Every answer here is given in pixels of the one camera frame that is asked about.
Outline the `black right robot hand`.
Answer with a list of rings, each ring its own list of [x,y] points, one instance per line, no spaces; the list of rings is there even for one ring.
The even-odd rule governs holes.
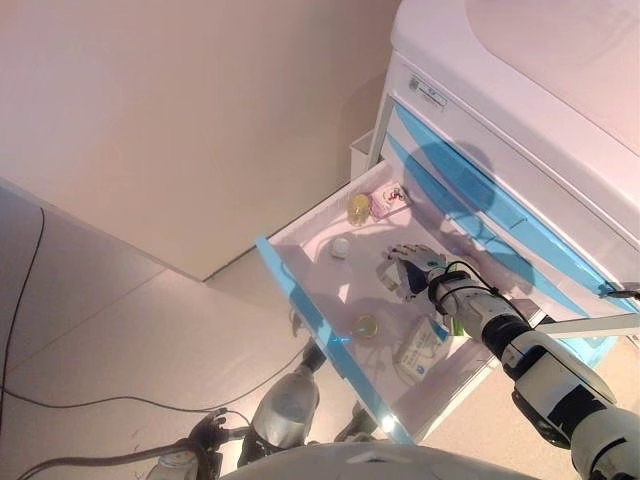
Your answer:
[[[430,282],[445,271],[446,257],[423,244],[389,247],[377,267],[383,287],[404,303],[432,304]]]

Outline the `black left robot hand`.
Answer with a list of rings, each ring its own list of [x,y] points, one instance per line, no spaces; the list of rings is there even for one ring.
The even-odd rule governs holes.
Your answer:
[[[217,451],[229,441],[229,433],[223,427],[228,410],[223,407],[208,413],[191,430],[188,439],[204,451]]]

